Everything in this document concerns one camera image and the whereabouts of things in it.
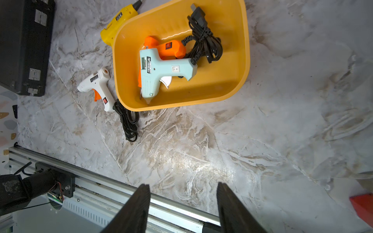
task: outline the glue gun nozzle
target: glue gun nozzle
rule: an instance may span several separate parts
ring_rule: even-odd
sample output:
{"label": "glue gun nozzle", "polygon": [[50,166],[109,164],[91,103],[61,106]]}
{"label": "glue gun nozzle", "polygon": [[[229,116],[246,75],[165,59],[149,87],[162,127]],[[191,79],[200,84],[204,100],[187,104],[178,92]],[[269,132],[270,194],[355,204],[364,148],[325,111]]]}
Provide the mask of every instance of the glue gun nozzle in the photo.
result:
{"label": "glue gun nozzle", "polygon": [[153,98],[144,98],[146,103],[149,105],[150,104],[150,101],[153,99]]}

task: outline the orange tray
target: orange tray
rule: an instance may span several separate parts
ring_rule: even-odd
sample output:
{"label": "orange tray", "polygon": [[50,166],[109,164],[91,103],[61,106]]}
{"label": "orange tray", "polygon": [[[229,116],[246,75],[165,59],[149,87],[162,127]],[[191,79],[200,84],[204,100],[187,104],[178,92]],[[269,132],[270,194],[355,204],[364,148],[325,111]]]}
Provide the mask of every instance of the orange tray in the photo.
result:
{"label": "orange tray", "polygon": [[[187,16],[195,4],[206,13],[206,21],[214,36],[220,37],[223,55],[217,62],[208,63],[202,57],[197,74],[188,82],[173,77],[169,89],[163,84],[150,105],[140,99],[137,86],[140,69],[139,51],[144,49],[147,36],[159,43],[182,40],[191,35]],[[194,42],[189,42],[189,52]],[[249,33],[243,0],[173,0],[129,19],[118,30],[113,43],[115,87],[119,101],[131,111],[204,104],[225,100],[245,83],[250,69]]]}

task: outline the light blue glue gun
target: light blue glue gun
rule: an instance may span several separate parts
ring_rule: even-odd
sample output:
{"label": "light blue glue gun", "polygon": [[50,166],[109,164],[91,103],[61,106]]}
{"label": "light blue glue gun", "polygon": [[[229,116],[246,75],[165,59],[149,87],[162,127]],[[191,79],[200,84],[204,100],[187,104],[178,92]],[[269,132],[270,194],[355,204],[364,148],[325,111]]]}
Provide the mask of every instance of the light blue glue gun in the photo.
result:
{"label": "light blue glue gun", "polygon": [[197,73],[190,58],[162,60],[156,48],[140,50],[141,95],[147,104],[158,94],[160,83],[167,88],[172,76],[184,76],[188,81]]}

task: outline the metal rail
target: metal rail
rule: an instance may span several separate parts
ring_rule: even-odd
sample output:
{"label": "metal rail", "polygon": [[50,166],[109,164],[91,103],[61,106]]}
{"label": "metal rail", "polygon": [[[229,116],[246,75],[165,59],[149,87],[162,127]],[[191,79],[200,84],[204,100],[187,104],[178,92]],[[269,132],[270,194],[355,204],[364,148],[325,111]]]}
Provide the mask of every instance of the metal rail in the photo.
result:
{"label": "metal rail", "polygon": [[[32,168],[35,169],[36,162],[44,162],[75,174],[74,197],[66,198],[68,201],[63,205],[76,214],[102,226],[107,225],[108,220],[116,215],[136,190],[130,185],[22,147],[12,147],[9,151],[11,165],[22,166],[29,161],[34,162],[27,169],[28,171],[32,171]],[[99,217],[98,222],[96,218],[90,219],[90,215],[86,216],[87,212],[82,210],[81,205],[85,205],[93,211],[99,211],[104,217]],[[157,232],[152,231],[154,226],[165,229],[164,232],[202,232],[205,222],[220,226],[217,216],[155,194],[151,195],[148,218],[149,232]]]}

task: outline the black case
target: black case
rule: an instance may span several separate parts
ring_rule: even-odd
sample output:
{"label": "black case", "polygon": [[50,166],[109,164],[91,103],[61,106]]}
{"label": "black case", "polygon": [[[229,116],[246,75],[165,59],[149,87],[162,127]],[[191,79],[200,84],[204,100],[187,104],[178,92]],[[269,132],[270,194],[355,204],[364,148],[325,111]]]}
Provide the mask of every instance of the black case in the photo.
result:
{"label": "black case", "polygon": [[54,0],[0,0],[1,86],[44,95],[54,10]]}

